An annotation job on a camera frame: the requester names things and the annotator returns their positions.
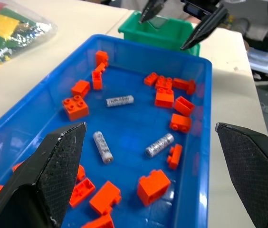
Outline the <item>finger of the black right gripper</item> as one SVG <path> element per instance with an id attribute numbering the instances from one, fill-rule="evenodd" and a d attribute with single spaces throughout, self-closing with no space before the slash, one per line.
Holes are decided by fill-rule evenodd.
<path id="1" fill-rule="evenodd" d="M 192 48 L 205 40 L 228 17 L 224 6 L 219 6 L 211 15 L 204 17 L 195 27 L 189 38 L 180 47 L 181 50 Z"/>
<path id="2" fill-rule="evenodd" d="M 141 12 L 139 23 L 142 24 L 154 18 L 163 8 L 167 0 L 148 0 Z"/>

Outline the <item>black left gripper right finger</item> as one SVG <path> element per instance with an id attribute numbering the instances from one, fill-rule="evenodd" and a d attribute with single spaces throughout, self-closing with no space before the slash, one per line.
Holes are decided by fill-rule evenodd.
<path id="1" fill-rule="evenodd" d="M 244 208 L 256 228 L 268 228 L 268 136 L 228 123 L 215 131 Z"/>

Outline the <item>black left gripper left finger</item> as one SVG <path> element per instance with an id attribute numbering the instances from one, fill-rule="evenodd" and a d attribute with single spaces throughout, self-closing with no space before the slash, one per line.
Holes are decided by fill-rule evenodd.
<path id="1" fill-rule="evenodd" d="M 85 133 L 79 122 L 46 135 L 0 190 L 0 228 L 61 228 Z"/>

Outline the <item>green plastic bin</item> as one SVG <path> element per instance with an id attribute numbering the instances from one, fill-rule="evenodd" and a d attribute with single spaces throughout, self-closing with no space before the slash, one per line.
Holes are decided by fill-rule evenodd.
<path id="1" fill-rule="evenodd" d="M 139 23 L 140 17 L 141 13 L 135 11 L 118 28 L 118 32 L 124 35 L 124 39 L 193 56 L 200 54 L 199 44 L 190 49 L 181 50 L 181 46 L 193 32 L 190 22 L 156 16 L 141 24 Z"/>

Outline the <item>bag of mixed bricks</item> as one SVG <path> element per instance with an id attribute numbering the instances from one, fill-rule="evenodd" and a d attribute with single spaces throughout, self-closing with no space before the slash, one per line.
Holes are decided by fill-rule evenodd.
<path id="1" fill-rule="evenodd" d="M 0 0 L 0 65 L 51 39 L 56 25 L 15 0 Z"/>

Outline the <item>silver printed battery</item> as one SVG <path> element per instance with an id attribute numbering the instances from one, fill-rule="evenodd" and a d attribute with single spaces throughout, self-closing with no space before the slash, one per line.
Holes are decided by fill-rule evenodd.
<path id="1" fill-rule="evenodd" d="M 132 95 L 127 95 L 127 96 L 108 98 L 105 101 L 107 107 L 116 107 L 116 106 L 132 104 L 134 102 L 134 97 Z"/>
<path id="2" fill-rule="evenodd" d="M 145 149 L 145 154 L 152 158 L 164 150 L 167 146 L 174 142 L 174 136 L 171 133 L 167 133 L 165 136 L 151 144 Z"/>
<path id="3" fill-rule="evenodd" d="M 103 134 L 97 131 L 93 134 L 93 139 L 96 143 L 97 149 L 104 164 L 109 164 L 114 160 L 113 155 L 106 143 Z"/>

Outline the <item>black and white shoe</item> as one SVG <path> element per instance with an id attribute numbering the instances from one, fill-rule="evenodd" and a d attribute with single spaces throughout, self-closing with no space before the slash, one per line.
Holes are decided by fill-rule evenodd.
<path id="1" fill-rule="evenodd" d="M 268 86 L 268 74 L 252 71 L 252 75 L 256 86 Z"/>

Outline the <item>blue plastic tray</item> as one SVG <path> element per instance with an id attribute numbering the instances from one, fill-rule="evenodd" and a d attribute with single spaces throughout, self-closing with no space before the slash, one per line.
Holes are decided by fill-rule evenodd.
<path id="1" fill-rule="evenodd" d="M 121 202 L 111 214 L 115 228 L 208 228 L 211 62 L 110 36 L 89 38 L 0 118 L 0 184 L 49 132 L 70 124 L 62 101 L 71 96 L 77 81 L 92 80 L 99 50 L 108 54 L 109 66 L 102 75 L 102 90 L 91 90 L 85 97 L 89 115 L 83 118 L 87 131 L 80 163 L 97 189 L 107 181 L 120 189 Z M 144 83 L 152 72 L 195 81 L 192 95 L 174 90 L 175 97 L 183 96 L 195 105 L 188 133 L 169 127 L 174 109 L 154 105 L 156 90 Z M 127 95 L 134 97 L 132 104 L 106 106 L 106 99 Z M 103 163 L 93 139 L 97 131 L 113 155 L 109 164 Z M 174 142 L 149 158 L 145 149 L 167 133 Z M 175 144 L 182 146 L 182 154 L 173 170 L 167 158 Z M 137 187 L 152 170 L 162 170 L 171 184 L 146 207 Z"/>

